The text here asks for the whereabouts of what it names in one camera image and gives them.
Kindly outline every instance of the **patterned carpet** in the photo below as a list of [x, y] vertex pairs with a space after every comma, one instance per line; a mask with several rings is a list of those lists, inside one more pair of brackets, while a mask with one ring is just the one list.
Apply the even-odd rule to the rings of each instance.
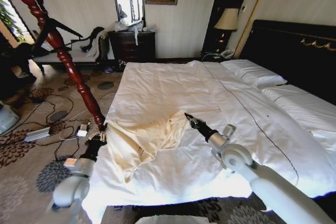
[[[10, 132], [0, 136], [0, 224], [33, 224], [42, 216], [51, 192], [70, 176], [63, 167], [65, 158], [79, 157], [85, 150], [84, 138], [60, 142], [59, 133], [64, 127], [61, 137], [71, 137], [81, 122], [93, 122], [86, 111], [66, 124], [86, 107], [62, 69], [47, 66], [44, 77], [33, 63], [31, 69], [37, 77], [35, 83], [4, 101], [22, 117]], [[81, 72], [106, 114], [122, 74], [93, 71], [93, 67], [81, 67]], [[50, 137], [36, 143], [22, 142], [27, 132], [46, 126], [50, 126]], [[210, 222], [229, 224], [284, 223], [273, 212], [261, 212], [264, 208], [255, 195], [247, 199], [211, 198], [169, 206], [114, 206], [108, 207], [102, 223], [134, 224], [141, 217], [162, 214], [204, 216]], [[78, 223], [90, 223], [83, 211]]]

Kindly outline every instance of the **table lamp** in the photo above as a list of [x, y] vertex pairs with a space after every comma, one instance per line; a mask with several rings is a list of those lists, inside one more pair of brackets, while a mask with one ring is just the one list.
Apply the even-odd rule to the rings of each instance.
[[220, 44], [218, 47], [221, 47], [222, 49], [225, 49], [231, 32], [233, 30], [237, 30], [238, 11], [238, 8], [226, 8], [223, 11], [221, 18], [215, 25], [216, 29], [224, 30], [220, 39], [218, 40], [218, 43]]

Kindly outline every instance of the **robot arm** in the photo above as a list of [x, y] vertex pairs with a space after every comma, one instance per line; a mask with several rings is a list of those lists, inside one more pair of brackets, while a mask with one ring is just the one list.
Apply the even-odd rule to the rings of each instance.
[[104, 132], [88, 141], [88, 148], [77, 160], [72, 176], [56, 187], [45, 215], [36, 224], [77, 224], [82, 201], [90, 189], [89, 180], [98, 150], [105, 144]]
[[253, 161], [250, 152], [245, 147], [229, 143], [229, 138], [236, 129], [233, 125], [228, 124], [224, 129], [224, 135], [220, 135], [202, 120], [189, 114], [185, 115], [191, 127], [197, 129], [212, 146], [212, 153], [222, 166], [238, 172], [247, 179], [252, 191], [286, 223], [334, 223], [312, 199], [298, 188], [271, 168]]

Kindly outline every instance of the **black headboard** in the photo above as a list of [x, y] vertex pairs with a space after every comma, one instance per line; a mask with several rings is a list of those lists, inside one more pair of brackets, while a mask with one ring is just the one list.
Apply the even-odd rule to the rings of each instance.
[[240, 59], [336, 105], [336, 26], [255, 20]]

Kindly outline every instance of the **power adapter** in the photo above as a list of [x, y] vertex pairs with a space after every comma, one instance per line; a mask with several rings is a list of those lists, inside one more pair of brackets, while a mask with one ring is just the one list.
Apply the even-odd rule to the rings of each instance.
[[77, 128], [77, 131], [76, 131], [76, 136], [80, 137], [80, 136], [86, 136], [88, 134], [88, 126], [89, 126], [89, 123], [88, 124], [81, 124], [80, 127]]

